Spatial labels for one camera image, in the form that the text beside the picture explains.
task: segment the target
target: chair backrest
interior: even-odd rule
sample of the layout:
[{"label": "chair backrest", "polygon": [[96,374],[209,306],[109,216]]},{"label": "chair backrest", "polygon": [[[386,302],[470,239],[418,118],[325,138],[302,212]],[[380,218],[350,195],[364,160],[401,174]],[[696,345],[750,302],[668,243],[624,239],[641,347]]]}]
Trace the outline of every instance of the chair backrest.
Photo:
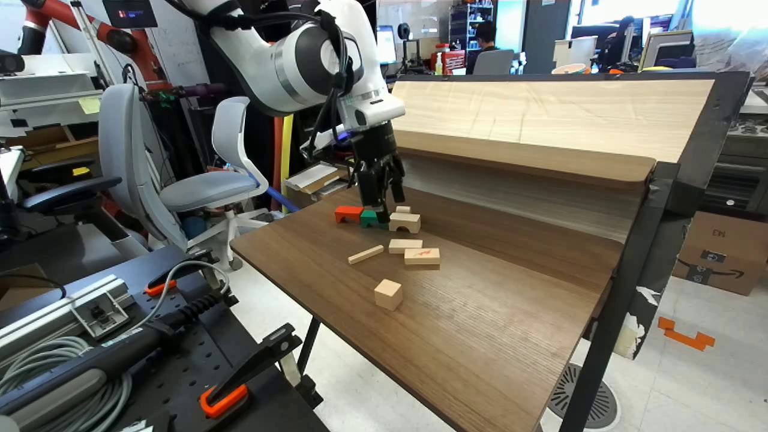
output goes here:
[{"label": "chair backrest", "polygon": [[101,95],[98,158],[104,177],[121,177],[112,189],[118,207],[184,249],[186,234],[160,198],[160,186],[170,182],[166,148],[132,84],[107,87]]},{"label": "chair backrest", "polygon": [[482,50],[474,60],[478,77],[505,77],[510,74],[512,50]]},{"label": "chair backrest", "polygon": [[256,182],[256,195],[264,195],[269,189],[269,180],[245,153],[247,104],[247,95],[233,95],[216,105],[210,144],[224,164],[250,172]]}]

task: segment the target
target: floor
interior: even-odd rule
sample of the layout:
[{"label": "floor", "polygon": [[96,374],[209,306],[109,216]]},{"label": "floor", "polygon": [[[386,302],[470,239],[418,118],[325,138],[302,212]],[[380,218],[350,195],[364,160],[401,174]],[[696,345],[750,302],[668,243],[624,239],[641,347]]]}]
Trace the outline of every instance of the floor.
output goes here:
[{"label": "floor", "polygon": [[[234,315],[253,339],[284,321],[304,334],[308,315],[252,267],[245,263],[229,284],[240,297]],[[715,345],[694,351],[650,328],[636,359],[614,356],[606,382],[622,416],[612,430],[768,432],[768,284],[740,297],[671,279],[660,317],[671,317],[684,334],[715,336]],[[324,395],[317,412],[330,430],[451,430],[325,328],[307,372]]]}]

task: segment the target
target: gray office chair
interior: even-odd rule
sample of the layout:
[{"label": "gray office chair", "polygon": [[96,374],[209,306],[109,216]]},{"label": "gray office chair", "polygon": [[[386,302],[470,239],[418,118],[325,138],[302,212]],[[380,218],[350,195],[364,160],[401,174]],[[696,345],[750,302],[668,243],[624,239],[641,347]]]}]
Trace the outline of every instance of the gray office chair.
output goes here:
[{"label": "gray office chair", "polygon": [[217,260],[233,261],[229,239],[247,228],[264,226],[259,216],[266,218],[269,212],[234,213],[228,209],[222,221],[194,237],[184,234],[180,213],[242,204],[269,189],[266,177],[245,156],[245,112],[247,99],[228,99],[216,108],[210,142],[216,153],[228,160],[228,168],[175,182],[138,88],[132,84],[107,87],[101,95],[98,144],[103,174],[121,177],[109,189],[118,207],[142,221],[154,239],[166,239],[182,249],[209,249],[204,243],[217,237],[222,239]]},{"label": "gray office chair", "polygon": [[478,77],[509,77],[512,58],[515,58],[512,50],[482,50],[474,60],[472,74],[478,74]]}]

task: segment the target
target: table leg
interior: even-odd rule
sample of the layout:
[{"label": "table leg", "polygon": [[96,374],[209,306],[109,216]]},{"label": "table leg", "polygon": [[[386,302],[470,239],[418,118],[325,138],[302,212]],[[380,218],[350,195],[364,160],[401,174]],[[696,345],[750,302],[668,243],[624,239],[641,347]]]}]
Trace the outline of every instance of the table leg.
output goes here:
[{"label": "table leg", "polygon": [[304,369],[307,369],[307,362],[308,362],[308,356],[312,356],[312,345],[314,345],[317,332],[319,332],[319,320],[312,317],[308,328],[307,328],[307,336],[304,336],[304,342],[302,342],[302,352],[296,356],[296,372],[304,372]]}]

